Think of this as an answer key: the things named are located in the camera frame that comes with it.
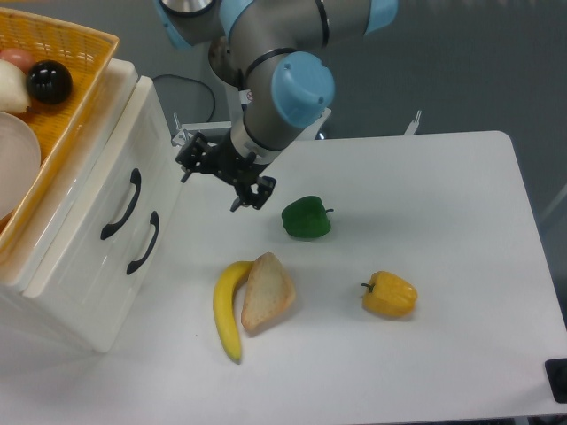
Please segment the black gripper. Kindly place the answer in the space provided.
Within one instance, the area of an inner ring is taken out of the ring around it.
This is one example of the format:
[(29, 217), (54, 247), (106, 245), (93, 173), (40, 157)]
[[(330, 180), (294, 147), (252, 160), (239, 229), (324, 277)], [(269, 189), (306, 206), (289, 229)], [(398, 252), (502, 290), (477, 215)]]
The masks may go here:
[(175, 162), (183, 171), (181, 182), (188, 181), (194, 173), (214, 174), (233, 186), (237, 197), (229, 209), (231, 212), (240, 207), (261, 209), (276, 187), (275, 178), (260, 176), (268, 166), (256, 164), (250, 155), (241, 156), (230, 136), (224, 136), (214, 145), (197, 132), (179, 150)]

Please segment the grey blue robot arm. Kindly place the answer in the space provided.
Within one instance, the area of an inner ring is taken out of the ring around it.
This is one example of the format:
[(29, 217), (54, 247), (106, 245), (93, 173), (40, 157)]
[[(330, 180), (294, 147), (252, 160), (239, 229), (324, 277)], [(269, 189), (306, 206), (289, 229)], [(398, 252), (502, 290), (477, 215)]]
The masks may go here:
[(332, 73), (315, 56), (330, 43), (369, 35), (396, 18), (396, 1), (158, 1), (178, 49), (224, 38), (252, 101), (223, 140), (194, 135), (176, 161), (184, 175), (210, 174), (235, 189), (232, 210), (259, 210), (276, 180), (263, 171), (314, 124), (335, 96)]

